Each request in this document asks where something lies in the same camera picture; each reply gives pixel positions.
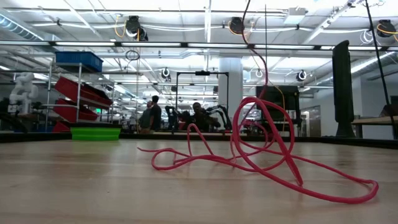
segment yellow cable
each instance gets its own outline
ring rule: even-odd
[[[259,64],[257,63],[256,59],[254,58],[253,54],[251,53],[251,57],[253,58],[254,62],[256,63],[257,67],[259,68],[259,70],[261,70]],[[269,79],[268,79],[269,83],[271,83],[271,85],[273,85],[278,91],[279,93],[282,95],[282,102],[283,102],[283,109],[285,110],[285,95],[282,92],[282,90],[280,90],[280,88],[276,85],[274,85]],[[285,122],[286,122],[286,117],[284,116],[284,125],[282,127],[282,132],[285,131]]]
[[[229,31],[230,31],[232,34],[234,34],[234,35],[241,35],[241,34],[237,34],[237,33],[233,32],[233,31],[231,30],[231,21],[228,22],[228,29],[229,29]]]
[[[125,35],[125,33],[126,33],[126,22],[127,22],[127,21],[124,21],[123,35],[120,35],[120,34],[118,33],[118,30],[116,29],[116,26],[118,25],[118,19],[119,19],[119,16],[116,16],[116,22],[115,22],[115,24],[114,24],[114,32],[116,33],[116,35],[117,35],[118,37],[123,38],[124,35]]]
[[[386,30],[382,30],[382,29],[380,29],[380,26],[381,26],[381,24],[377,25],[377,29],[385,34],[398,34],[398,32],[389,32]]]

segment red cable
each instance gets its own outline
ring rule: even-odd
[[[243,14],[243,21],[244,21],[244,18],[246,16],[246,12],[248,10],[249,5],[250,5],[250,0],[248,1],[248,4],[246,6],[246,10],[245,10],[245,12]],[[244,27],[242,27],[242,37],[243,37],[243,41],[246,44],[248,44],[248,42],[246,41],[246,38],[245,38],[245,36],[243,34],[244,34]],[[265,94],[265,92],[266,92],[266,86],[268,84],[267,63],[263,59],[263,57],[260,54],[258,54],[254,49],[250,49],[250,50],[252,52],[254,52],[257,56],[259,56],[260,59],[263,61],[264,65],[265,65],[265,71],[266,71],[265,72],[265,74],[266,74],[265,75],[265,79],[266,79],[266,81],[265,81],[264,89],[261,91],[261,94],[260,94],[260,97],[259,97],[260,99],[262,99],[264,94]],[[289,114],[283,108],[281,108],[280,106],[278,106],[278,105],[276,105],[274,103],[265,101],[265,100],[260,100],[259,98],[247,97],[247,98],[243,99],[241,101],[241,104],[239,105],[238,109],[236,110],[236,112],[234,114],[234,118],[233,118],[233,122],[232,122],[232,124],[233,124],[232,135],[231,135],[231,139],[229,141],[229,146],[230,146],[231,153],[232,153],[232,157],[231,158],[224,158],[224,157],[221,157],[221,156],[214,155],[213,152],[211,151],[209,145],[207,144],[206,139],[203,137],[203,135],[201,134],[201,132],[199,131],[197,126],[194,125],[194,124],[190,124],[188,126],[188,129],[187,129],[187,140],[188,140],[189,155],[181,153],[181,152],[178,152],[178,151],[176,151],[175,149],[172,149],[172,148],[158,149],[158,150],[146,150],[146,149],[141,149],[141,148],[138,147],[138,149],[141,150],[141,151],[144,151],[144,152],[154,152],[155,153],[154,156],[152,157],[152,166],[155,169],[157,169],[157,170],[175,169],[175,168],[178,168],[178,167],[180,167],[180,166],[182,166],[182,165],[184,165],[184,164],[186,164],[188,162],[195,161],[197,159],[204,159],[204,160],[209,160],[209,161],[214,161],[214,162],[220,162],[220,163],[223,163],[223,164],[226,164],[226,165],[230,165],[230,166],[233,166],[233,167],[236,167],[238,169],[242,169],[242,170],[245,170],[245,171],[248,171],[248,172],[257,172],[257,173],[262,174],[262,175],[270,178],[271,180],[274,180],[274,181],[278,182],[279,184],[282,184],[282,185],[284,185],[284,186],[286,186],[286,187],[288,187],[288,188],[290,188],[292,190],[298,191],[300,193],[303,193],[303,194],[306,194],[306,195],[309,195],[309,196],[312,196],[312,197],[315,197],[315,198],[328,200],[328,201],[331,201],[331,202],[363,203],[363,202],[366,202],[368,200],[371,200],[373,197],[376,196],[377,191],[379,190],[379,184],[376,181],[374,181],[374,180],[365,180],[365,179],[360,179],[360,178],[357,178],[357,177],[353,177],[351,175],[345,174],[345,173],[343,173],[343,172],[341,172],[339,170],[336,170],[336,169],[334,169],[332,167],[326,166],[326,165],[321,164],[319,162],[315,162],[315,161],[312,161],[310,159],[306,159],[306,158],[303,158],[303,157],[300,157],[300,156],[291,155],[290,153],[292,152],[292,149],[293,149],[293,146],[294,146],[294,134],[293,134],[294,133],[294,127],[293,127],[293,122],[292,122],[291,118],[289,117]],[[272,133],[273,133],[273,137],[272,137],[271,142],[269,144],[267,144],[268,135],[267,135],[267,131],[264,129],[264,127],[262,127],[261,125],[256,124],[256,123],[251,123],[251,124],[254,124],[258,128],[261,128],[263,130],[263,132],[265,134],[265,139],[266,139],[266,143],[265,143],[264,147],[252,146],[252,145],[242,141],[242,139],[241,139],[241,137],[239,135],[239,130],[242,128],[242,126],[244,124],[248,123],[248,121],[245,121],[246,116],[254,108],[254,105],[253,105],[251,107],[251,109],[244,116],[243,121],[241,122],[241,124],[238,124],[239,123],[238,122],[239,121],[239,114],[240,114],[242,108],[246,104],[249,104],[249,103],[254,103],[254,105],[260,106],[261,110],[263,111],[263,113],[264,113],[264,115],[265,115],[265,117],[266,117],[266,119],[268,121],[268,123],[270,124],[271,130],[272,130]],[[273,108],[279,110],[280,112],[282,112],[284,114],[284,116],[286,117],[287,122],[289,123],[289,128],[290,128],[290,146],[289,146],[288,149],[286,148],[286,145],[284,144],[284,142],[282,140],[282,137],[279,135],[279,132],[278,132],[278,130],[277,130],[275,124],[274,124],[274,121],[272,120],[271,115],[268,112],[267,106],[273,107]],[[191,128],[194,128],[197,131],[197,133],[199,134],[201,140],[205,143],[205,146],[206,146],[207,150],[210,153],[209,155],[200,155],[200,156],[192,155],[191,145],[190,145],[190,130],[191,130]],[[273,151],[273,150],[269,150],[268,149],[275,141],[278,143],[281,152],[277,152],[277,151]],[[250,147],[251,149],[255,149],[256,151],[251,152],[251,153],[244,152],[242,150],[242,148],[241,148],[241,144],[243,144],[243,145],[245,145],[247,147]],[[236,156],[235,155],[234,150],[233,150],[233,145],[235,145],[235,148],[239,152],[240,156]],[[156,157],[159,154],[163,153],[163,152],[172,152],[172,153],[174,153],[173,165],[172,166],[160,167],[160,166],[157,166],[155,164]],[[249,159],[249,156],[253,156],[253,155],[258,154],[260,152],[269,152],[269,153],[272,153],[272,154],[281,155],[281,156],[283,156],[283,158],[279,162],[277,162],[276,164],[274,164],[274,165],[272,165],[270,167],[261,168],[261,167],[257,166],[255,163],[253,163],[253,161],[251,161]],[[183,156],[184,158],[183,159],[177,159],[177,155]],[[251,166],[251,168],[237,165],[235,163],[235,161],[236,161],[236,159],[239,159],[239,158],[243,158]],[[293,159],[298,159],[298,160],[301,160],[301,161],[304,161],[304,162],[309,162],[311,164],[326,168],[326,169],[328,169],[330,171],[336,172],[339,175],[342,175],[343,177],[346,177],[349,180],[353,180],[353,181],[361,183],[361,184],[371,184],[372,188],[371,188],[370,192],[368,194],[366,194],[366,195],[363,195],[361,197],[351,197],[351,198],[336,197],[336,196],[325,195],[325,194],[321,194],[321,193],[318,193],[318,192],[314,192],[312,190],[309,190],[309,189],[306,189],[306,188],[303,187],[303,180],[302,180],[302,177],[300,175],[300,171],[297,168],[297,166],[296,166],[295,162],[293,161]],[[289,166],[290,170],[292,171],[293,175],[295,176],[295,179],[297,181],[297,185],[291,184],[288,181],[280,179],[279,177],[277,177],[275,175],[272,175],[272,174],[267,172],[267,171],[269,171],[269,170],[271,170],[273,168],[278,167],[283,162],[286,162],[286,164]]]

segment black pole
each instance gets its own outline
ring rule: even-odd
[[[227,113],[226,116],[229,117],[229,113],[228,113],[228,110],[229,110],[229,72],[226,72],[225,75],[226,75],[226,113]]]
[[[176,82],[177,82],[177,87],[176,87],[176,90],[175,90],[175,110],[177,111],[178,110],[178,76],[180,75],[181,73],[180,72],[177,72],[177,80],[176,80]]]

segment doorway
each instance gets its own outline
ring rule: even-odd
[[[321,108],[314,106],[311,108],[301,109],[301,117],[303,119],[302,137],[320,137],[321,136]]]

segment black cable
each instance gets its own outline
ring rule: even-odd
[[[124,54],[124,56],[126,57],[127,60],[129,60],[129,63],[127,64],[127,67],[126,67],[126,73],[128,73],[130,63],[132,61],[139,60],[141,58],[141,55],[135,50],[129,50],[126,52],[126,54]]]
[[[265,20],[266,20],[266,62],[268,62],[268,32],[267,32],[267,28],[268,28],[268,26],[267,26],[267,4],[265,5],[265,8],[266,8],[266,10],[265,10]]]
[[[377,62],[379,64],[380,77],[381,77],[381,81],[383,84],[383,90],[384,90],[384,97],[386,98],[387,109],[389,110],[388,113],[390,115],[392,129],[394,130],[394,138],[396,138],[397,137],[397,126],[396,126],[396,122],[394,121],[394,116],[392,115],[392,107],[390,104],[390,100],[388,99],[386,80],[384,79],[384,72],[383,72],[383,67],[381,65],[379,47],[377,46],[376,34],[374,33],[374,26],[373,26],[372,15],[371,15],[370,7],[368,4],[368,0],[365,0],[365,3],[366,3],[366,10],[368,11],[369,22],[371,25],[374,47],[376,48]]]

